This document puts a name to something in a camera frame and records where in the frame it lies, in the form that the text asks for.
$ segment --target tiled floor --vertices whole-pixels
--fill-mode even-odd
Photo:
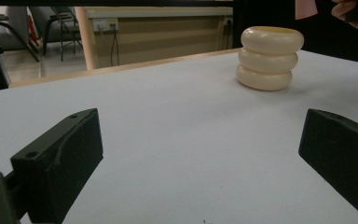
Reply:
[[[73,53],[72,45],[63,49],[63,62],[59,43],[48,44],[46,55],[39,51],[39,63],[27,50],[6,51],[1,54],[10,83],[87,70],[83,49],[78,44],[76,54]]]

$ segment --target tabletop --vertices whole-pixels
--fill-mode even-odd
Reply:
[[[95,107],[104,159],[64,223],[358,223],[298,156],[309,108],[358,122],[358,63],[298,57],[282,91],[241,85],[237,53],[0,91],[0,171]]]

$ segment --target person's finger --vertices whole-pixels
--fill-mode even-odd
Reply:
[[[343,1],[331,10],[331,14],[340,20],[345,20],[345,14],[356,7],[356,1]]]

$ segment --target plastic ring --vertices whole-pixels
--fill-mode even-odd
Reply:
[[[304,45],[304,36],[297,30],[254,26],[243,31],[241,43],[246,49],[267,54],[291,54]]]
[[[242,48],[238,59],[243,67],[261,73],[286,73],[291,71],[298,62],[296,53],[262,54]]]
[[[279,91],[292,81],[292,72],[283,74],[263,74],[248,70],[240,64],[237,66],[237,80],[252,89],[261,91]]]

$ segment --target pink paper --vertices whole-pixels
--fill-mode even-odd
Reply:
[[[296,20],[301,20],[318,13],[315,0],[296,0]]]

